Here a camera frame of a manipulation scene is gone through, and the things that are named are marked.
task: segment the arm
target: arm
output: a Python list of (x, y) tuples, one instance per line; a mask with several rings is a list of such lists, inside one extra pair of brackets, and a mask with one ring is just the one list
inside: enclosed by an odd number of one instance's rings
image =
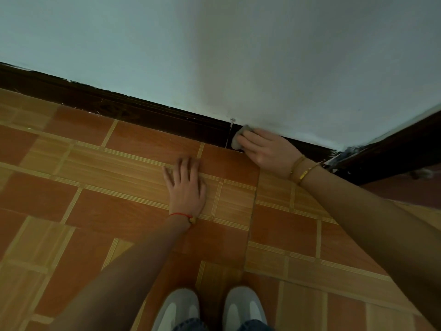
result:
[[(260, 167), (289, 178), (301, 153), (286, 139), (256, 129), (238, 138)], [(306, 159), (296, 178), (314, 164)], [(441, 330), (441, 232), (424, 221), (321, 167), (301, 181), (355, 242), (382, 266), (415, 306)]]
[[(163, 168), (170, 192), (169, 213), (197, 217), (206, 186), (198, 187), (199, 161), (178, 160), (173, 180)], [(52, 322), (50, 331), (129, 330), (176, 240), (190, 227), (188, 218), (169, 216), (163, 225), (125, 251), (89, 283)]]

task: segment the wall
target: wall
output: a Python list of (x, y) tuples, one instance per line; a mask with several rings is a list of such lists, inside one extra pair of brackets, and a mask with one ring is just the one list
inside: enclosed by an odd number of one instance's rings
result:
[(342, 150), (441, 102), (441, 0), (0, 0), (0, 62)]

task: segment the gray slipper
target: gray slipper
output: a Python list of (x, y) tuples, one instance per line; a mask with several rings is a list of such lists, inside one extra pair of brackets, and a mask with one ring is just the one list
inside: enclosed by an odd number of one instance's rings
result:
[(237, 331), (247, 320), (259, 320), (266, 324), (262, 304), (251, 288), (233, 288), (228, 293), (223, 308), (223, 331)]
[(243, 134), (243, 132), (245, 130), (252, 131), (253, 128), (247, 124), (245, 124), (243, 127), (241, 127), (239, 129), (239, 131), (236, 132), (233, 139), (231, 140), (231, 148), (232, 149), (234, 149), (234, 150), (241, 150), (242, 149), (242, 145), (240, 145), (239, 142), (237, 141), (237, 136), (239, 136), (240, 134)]
[(152, 331), (171, 331), (189, 318), (199, 318), (198, 296), (190, 289), (175, 290), (165, 299)]

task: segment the person's right arm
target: person's right arm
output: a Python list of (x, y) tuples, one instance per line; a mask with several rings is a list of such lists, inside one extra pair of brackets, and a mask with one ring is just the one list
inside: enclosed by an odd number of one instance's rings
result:
[[(238, 137), (258, 166), (289, 178), (301, 153), (286, 139), (256, 129)], [(297, 179), (314, 164), (306, 159)], [(422, 314), (441, 330), (441, 231), (321, 167), (302, 179), (306, 189), (381, 267)]]

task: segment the finger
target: finger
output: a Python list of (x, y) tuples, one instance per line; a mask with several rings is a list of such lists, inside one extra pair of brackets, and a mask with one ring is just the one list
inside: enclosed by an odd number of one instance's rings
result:
[(253, 142), (254, 144), (260, 145), (260, 146), (267, 146), (271, 143), (270, 140), (265, 139), (262, 136), (259, 136), (258, 134), (255, 134), (254, 132), (245, 130), (243, 132), (243, 135), (246, 139)]
[(201, 188), (199, 190), (199, 199), (204, 200), (207, 197), (207, 184), (204, 180), (201, 180)]
[(170, 174), (168, 174), (168, 170), (165, 168), (165, 166), (162, 166), (162, 174), (164, 176), (165, 185), (167, 186), (168, 191), (171, 191), (173, 188), (172, 178), (170, 177)]
[(244, 150), (245, 151), (245, 154), (256, 164), (256, 165), (259, 165), (258, 163), (257, 163), (257, 153), (256, 152), (253, 152), (253, 151), (250, 151), (250, 150), (247, 150), (247, 149), (245, 149)]
[(181, 182), (188, 181), (188, 157), (182, 159), (181, 164)]
[(181, 182), (181, 161), (182, 159), (178, 158), (178, 160), (176, 160), (175, 162), (175, 165), (173, 166), (173, 179), (175, 181), (175, 186)]
[(276, 140), (277, 138), (280, 137), (278, 134), (274, 134), (272, 132), (263, 129), (254, 129), (253, 132), (268, 140)]
[(239, 142), (240, 145), (242, 145), (242, 147), (244, 147), (247, 150), (251, 150), (253, 152), (261, 151), (263, 149), (261, 146), (250, 142), (242, 135), (237, 137), (237, 141)]
[(190, 171), (190, 181), (191, 182), (198, 181), (199, 163), (200, 163), (200, 160), (195, 159), (195, 158), (191, 159), (191, 171)]

